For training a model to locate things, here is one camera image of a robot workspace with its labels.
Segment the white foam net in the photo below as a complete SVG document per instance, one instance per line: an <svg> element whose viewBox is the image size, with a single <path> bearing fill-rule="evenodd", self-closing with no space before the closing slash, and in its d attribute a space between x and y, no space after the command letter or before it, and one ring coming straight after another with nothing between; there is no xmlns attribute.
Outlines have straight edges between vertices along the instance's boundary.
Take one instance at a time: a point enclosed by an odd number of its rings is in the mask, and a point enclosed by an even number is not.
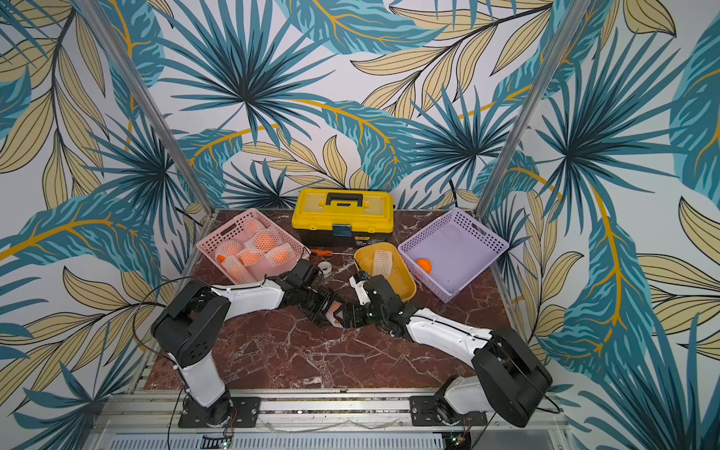
<svg viewBox="0 0 720 450"><path fill-rule="evenodd" d="M343 304L334 301L325 313L326 320L336 328L345 328L343 308Z"/></svg>
<svg viewBox="0 0 720 450"><path fill-rule="evenodd" d="M389 250L378 249L373 255L373 277L382 276L388 279L392 275L393 253Z"/></svg>

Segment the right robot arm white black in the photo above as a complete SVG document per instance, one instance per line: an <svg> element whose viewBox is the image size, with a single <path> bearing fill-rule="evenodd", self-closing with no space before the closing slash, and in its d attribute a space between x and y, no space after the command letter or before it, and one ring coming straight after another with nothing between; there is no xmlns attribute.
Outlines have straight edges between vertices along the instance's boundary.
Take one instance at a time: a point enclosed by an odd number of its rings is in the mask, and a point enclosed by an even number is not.
<svg viewBox="0 0 720 450"><path fill-rule="evenodd" d="M436 394L442 417L493 411L515 427L527 426L552 377L514 329L472 327L405 303L382 276L353 277L351 285L358 300L333 303L325 314L331 324L377 326L393 337L449 354L474 370L474 376L455 378Z"/></svg>

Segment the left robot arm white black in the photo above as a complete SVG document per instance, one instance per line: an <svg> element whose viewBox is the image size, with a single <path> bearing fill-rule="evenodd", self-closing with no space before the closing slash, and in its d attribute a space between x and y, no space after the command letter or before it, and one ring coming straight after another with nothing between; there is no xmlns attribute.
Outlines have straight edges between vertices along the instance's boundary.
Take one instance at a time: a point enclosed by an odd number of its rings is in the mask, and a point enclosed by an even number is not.
<svg viewBox="0 0 720 450"><path fill-rule="evenodd" d="M212 427L232 415L232 399L212 352L223 324L257 311L298 307L321 326L339 326L342 306L335 292L315 287L320 269L301 259L279 276L232 286L191 279L151 326L153 338L174 363L187 386L189 405Z"/></svg>

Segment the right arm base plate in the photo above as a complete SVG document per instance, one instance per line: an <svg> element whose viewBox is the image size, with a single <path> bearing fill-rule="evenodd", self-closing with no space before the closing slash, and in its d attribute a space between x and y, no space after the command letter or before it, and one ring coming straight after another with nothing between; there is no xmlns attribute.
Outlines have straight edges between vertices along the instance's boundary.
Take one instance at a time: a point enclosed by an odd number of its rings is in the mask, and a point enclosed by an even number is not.
<svg viewBox="0 0 720 450"><path fill-rule="evenodd" d="M449 404L434 396L412 396L410 415L415 427L485 426L488 416L485 412L455 412Z"/></svg>

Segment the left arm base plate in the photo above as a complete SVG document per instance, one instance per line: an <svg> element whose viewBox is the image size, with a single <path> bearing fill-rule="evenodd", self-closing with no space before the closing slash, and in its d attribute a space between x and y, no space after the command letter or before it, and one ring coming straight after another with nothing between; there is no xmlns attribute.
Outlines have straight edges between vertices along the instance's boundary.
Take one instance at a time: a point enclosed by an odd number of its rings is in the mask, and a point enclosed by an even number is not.
<svg viewBox="0 0 720 450"><path fill-rule="evenodd" d="M209 407L188 397L178 421L180 429L252 429L260 412L259 397L223 396Z"/></svg>

